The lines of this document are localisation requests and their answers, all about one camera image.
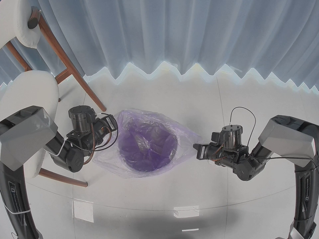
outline floor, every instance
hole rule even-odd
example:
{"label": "floor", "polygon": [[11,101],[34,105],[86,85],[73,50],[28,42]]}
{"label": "floor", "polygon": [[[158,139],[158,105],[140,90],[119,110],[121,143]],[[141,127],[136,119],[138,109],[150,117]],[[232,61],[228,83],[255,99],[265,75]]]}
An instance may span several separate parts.
{"label": "floor", "polygon": [[[268,120],[277,114],[319,124],[316,89],[297,88],[273,74],[264,80],[254,69],[240,79],[226,65],[214,76],[197,65],[181,76],[167,63],[152,75],[129,64],[117,80],[103,69],[86,81],[108,113],[126,108],[159,112],[207,142],[213,131],[229,124],[235,106],[247,107],[256,115],[251,150]],[[85,104],[101,112],[74,78],[59,84],[59,90],[55,122],[62,135],[72,129],[71,107]],[[254,123],[252,115],[237,109],[232,122],[243,126],[245,144]],[[26,180],[33,218],[44,239],[273,239],[286,238],[293,221],[295,176],[287,160],[269,161],[249,182],[195,156],[148,178],[120,178],[93,162],[73,174],[54,165],[49,156],[42,167],[89,184],[81,188],[41,176]],[[9,238],[12,231],[0,205],[0,237]],[[319,229],[313,236],[317,237]]]}

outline curtain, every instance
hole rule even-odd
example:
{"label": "curtain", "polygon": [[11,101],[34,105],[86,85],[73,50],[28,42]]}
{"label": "curtain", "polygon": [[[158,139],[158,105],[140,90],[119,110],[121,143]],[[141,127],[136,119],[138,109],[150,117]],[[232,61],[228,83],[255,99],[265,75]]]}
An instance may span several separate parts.
{"label": "curtain", "polygon": [[[84,75],[107,67],[117,78],[133,63],[147,74],[163,61],[184,74],[195,63],[213,75],[224,64],[239,77],[319,88],[319,0],[30,0]],[[38,49],[14,46],[35,70],[65,66],[42,37]],[[22,68],[0,50],[0,82]]]}

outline gray-blue curtain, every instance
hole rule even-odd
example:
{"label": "gray-blue curtain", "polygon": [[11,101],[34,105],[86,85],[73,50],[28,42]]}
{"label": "gray-blue curtain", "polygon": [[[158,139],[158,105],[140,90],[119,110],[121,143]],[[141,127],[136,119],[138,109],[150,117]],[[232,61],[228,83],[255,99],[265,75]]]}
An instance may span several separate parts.
{"label": "gray-blue curtain", "polygon": [[[184,74],[199,63],[213,75],[227,64],[241,78],[255,68],[319,88],[319,0],[30,0],[42,9],[79,72],[106,66],[117,78],[128,62],[152,73],[162,61]],[[35,70],[65,66],[40,39],[15,47]],[[22,71],[0,50],[0,82]]]}

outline transparent plastic bag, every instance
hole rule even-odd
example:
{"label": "transparent plastic bag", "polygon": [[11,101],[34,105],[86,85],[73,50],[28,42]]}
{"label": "transparent plastic bag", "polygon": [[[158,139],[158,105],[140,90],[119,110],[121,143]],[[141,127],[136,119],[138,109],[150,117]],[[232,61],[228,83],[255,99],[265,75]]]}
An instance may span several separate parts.
{"label": "transparent plastic bag", "polygon": [[93,162],[123,178],[165,173],[196,155],[193,144],[202,143],[198,134],[163,114],[126,109],[114,118],[118,139],[109,149],[95,152]]}

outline white chair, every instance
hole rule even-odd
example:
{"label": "white chair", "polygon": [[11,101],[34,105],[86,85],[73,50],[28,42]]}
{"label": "white chair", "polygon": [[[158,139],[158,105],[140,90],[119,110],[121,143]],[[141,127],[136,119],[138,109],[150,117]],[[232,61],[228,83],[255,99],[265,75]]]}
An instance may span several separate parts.
{"label": "white chair", "polygon": [[[1,0],[0,1],[0,48],[14,37],[25,46],[36,48],[40,39],[39,26],[28,28],[31,15],[31,6],[28,0]],[[9,86],[0,100],[0,121],[11,114],[29,107],[43,107],[54,120],[59,100],[59,88],[56,78],[45,71],[32,69],[21,73]],[[58,181],[87,186],[87,183],[77,181],[62,175],[42,169],[45,150],[42,148],[35,153],[25,164],[26,178],[34,178],[39,173]]]}

